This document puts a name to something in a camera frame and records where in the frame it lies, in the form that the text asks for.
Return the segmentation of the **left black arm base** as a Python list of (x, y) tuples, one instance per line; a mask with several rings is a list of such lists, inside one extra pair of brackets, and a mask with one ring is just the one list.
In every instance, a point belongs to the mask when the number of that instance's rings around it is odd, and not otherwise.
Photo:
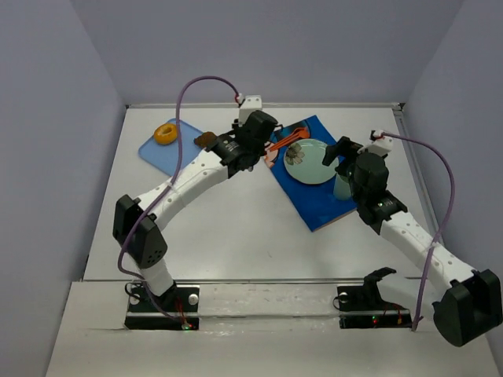
[(200, 328), (199, 285), (178, 285), (174, 297), (153, 304), (140, 281), (126, 283), (128, 296), (124, 327), (145, 331), (197, 331)]

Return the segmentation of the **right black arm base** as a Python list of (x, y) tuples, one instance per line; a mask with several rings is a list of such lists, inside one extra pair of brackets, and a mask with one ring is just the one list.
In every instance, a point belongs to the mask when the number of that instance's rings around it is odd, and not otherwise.
[(409, 310), (384, 301), (378, 283), (396, 271), (389, 267), (374, 270), (360, 285), (337, 288), (332, 306), (340, 313), (341, 329), (411, 328)]

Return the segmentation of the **brown bread slice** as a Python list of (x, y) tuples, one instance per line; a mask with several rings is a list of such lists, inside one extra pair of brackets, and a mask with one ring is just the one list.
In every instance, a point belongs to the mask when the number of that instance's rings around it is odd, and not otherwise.
[(216, 138), (217, 138), (217, 136), (213, 132), (204, 132), (201, 135), (199, 135), (198, 137), (196, 137), (193, 140), (193, 142), (197, 147), (204, 149), (208, 145), (213, 143)]

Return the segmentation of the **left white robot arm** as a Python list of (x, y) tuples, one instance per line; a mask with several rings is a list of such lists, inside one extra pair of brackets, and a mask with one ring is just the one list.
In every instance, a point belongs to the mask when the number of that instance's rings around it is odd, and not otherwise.
[(227, 133), (202, 134), (195, 139), (202, 150), (175, 181), (165, 181), (136, 199), (124, 195), (117, 200), (112, 236), (139, 270), (130, 275), (142, 279), (153, 296), (171, 301), (176, 286), (164, 261), (164, 228), (208, 189), (252, 170), (266, 154), (266, 143), (277, 125), (274, 117), (255, 110), (242, 126), (235, 124)]

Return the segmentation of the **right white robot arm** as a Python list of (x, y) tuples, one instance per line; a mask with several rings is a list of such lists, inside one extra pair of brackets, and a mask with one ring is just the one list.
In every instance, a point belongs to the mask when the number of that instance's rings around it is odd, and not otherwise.
[(347, 179), (360, 219), (422, 271), (414, 283), (384, 270), (392, 281), (376, 278), (378, 297), (408, 309), (413, 329), (430, 320), (449, 344), (461, 347), (501, 325), (501, 282), (491, 270), (475, 269), (440, 243), (448, 215), (430, 235), (388, 190), (385, 159), (395, 138), (377, 130), (367, 145), (342, 137), (327, 147), (323, 163), (341, 160), (336, 172)]

